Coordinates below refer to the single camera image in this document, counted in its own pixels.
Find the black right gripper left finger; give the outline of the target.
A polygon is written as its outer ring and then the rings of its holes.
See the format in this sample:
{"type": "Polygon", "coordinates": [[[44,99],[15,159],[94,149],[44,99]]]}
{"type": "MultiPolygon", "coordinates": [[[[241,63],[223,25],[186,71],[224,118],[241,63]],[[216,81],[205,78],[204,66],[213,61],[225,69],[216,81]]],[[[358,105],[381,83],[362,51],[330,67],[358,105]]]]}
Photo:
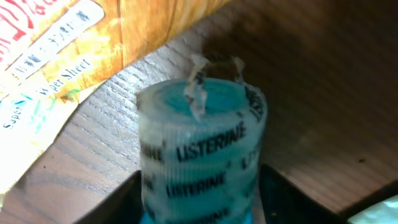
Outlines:
{"type": "Polygon", "coordinates": [[[143,216],[141,170],[104,199],[76,224],[139,224],[143,216]]]}

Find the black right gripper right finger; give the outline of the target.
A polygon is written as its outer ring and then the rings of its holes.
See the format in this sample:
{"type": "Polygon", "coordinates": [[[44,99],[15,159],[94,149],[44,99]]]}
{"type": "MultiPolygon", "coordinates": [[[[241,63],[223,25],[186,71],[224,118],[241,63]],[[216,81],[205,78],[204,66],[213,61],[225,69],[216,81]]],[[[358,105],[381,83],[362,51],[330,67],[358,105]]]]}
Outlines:
{"type": "Polygon", "coordinates": [[[259,191],[267,224],[346,224],[299,191],[268,165],[259,172],[259,191]]]}

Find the teal Listerine mouthwash bottle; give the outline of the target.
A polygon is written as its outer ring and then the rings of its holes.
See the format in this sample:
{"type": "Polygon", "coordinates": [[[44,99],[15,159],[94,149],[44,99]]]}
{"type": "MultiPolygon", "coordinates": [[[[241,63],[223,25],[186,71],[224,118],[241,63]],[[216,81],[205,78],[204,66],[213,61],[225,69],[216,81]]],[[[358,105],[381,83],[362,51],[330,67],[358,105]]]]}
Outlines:
{"type": "Polygon", "coordinates": [[[137,94],[142,223],[252,223],[267,105],[234,56],[137,94]]]}

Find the large yellow snack bag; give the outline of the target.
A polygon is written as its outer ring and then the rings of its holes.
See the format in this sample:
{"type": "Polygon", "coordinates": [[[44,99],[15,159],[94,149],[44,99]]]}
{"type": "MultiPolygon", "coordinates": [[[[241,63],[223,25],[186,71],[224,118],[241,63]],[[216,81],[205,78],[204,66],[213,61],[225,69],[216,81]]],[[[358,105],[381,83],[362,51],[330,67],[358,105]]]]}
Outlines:
{"type": "Polygon", "coordinates": [[[1,193],[96,87],[227,2],[1,1],[1,193]]]}

